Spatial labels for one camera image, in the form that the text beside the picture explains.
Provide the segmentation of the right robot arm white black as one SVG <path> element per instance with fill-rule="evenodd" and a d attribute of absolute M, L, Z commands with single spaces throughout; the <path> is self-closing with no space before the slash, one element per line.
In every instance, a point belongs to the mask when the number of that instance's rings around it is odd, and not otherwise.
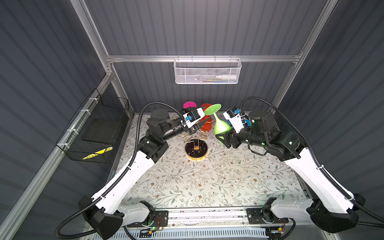
<path fill-rule="evenodd" d="M 246 115 L 231 108 L 223 116 L 226 131 L 216 135 L 223 145 L 234 149 L 241 144 L 263 147 L 267 154 L 294 170 L 315 193 L 314 198 L 304 201 L 269 198 L 262 207 L 266 223 L 284 218 L 311 221 L 329 233 L 339 233 L 357 225 L 359 216 L 354 205 L 327 180 L 322 173 L 324 167 L 316 165 L 309 147 L 298 135 L 280 131 L 273 113 L 256 110 Z"/>

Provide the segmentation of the lime green wine glass back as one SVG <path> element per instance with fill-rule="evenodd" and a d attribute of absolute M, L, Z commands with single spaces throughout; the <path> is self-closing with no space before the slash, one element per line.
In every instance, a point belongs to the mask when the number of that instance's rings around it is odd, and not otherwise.
<path fill-rule="evenodd" d="M 214 104 L 209 106 L 207 109 L 204 110 L 204 113 L 206 116 L 213 115 L 216 119 L 215 123 L 215 137 L 219 141 L 221 145 L 224 145 L 223 141 L 225 140 L 223 136 L 220 136 L 220 134 L 225 134 L 226 132 L 230 131 L 232 127 L 225 121 L 220 120 L 220 118 L 217 116 L 217 112 L 221 109 L 221 104 Z"/>

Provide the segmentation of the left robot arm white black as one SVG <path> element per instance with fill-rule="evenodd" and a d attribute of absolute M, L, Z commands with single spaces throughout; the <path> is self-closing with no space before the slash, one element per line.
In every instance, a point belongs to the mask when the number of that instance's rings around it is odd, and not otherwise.
<path fill-rule="evenodd" d="M 194 133 L 203 125 L 202 108 L 183 109 L 171 119 L 166 109 L 157 109 L 147 119 L 146 134 L 137 133 L 134 154 L 116 175 L 91 198 L 83 197 L 79 206 L 92 234 L 103 240 L 111 238 L 121 227 L 131 224 L 151 226 L 155 208 L 146 201 L 124 207 L 122 200 L 129 190 L 168 150 L 167 140 L 182 133 Z"/>

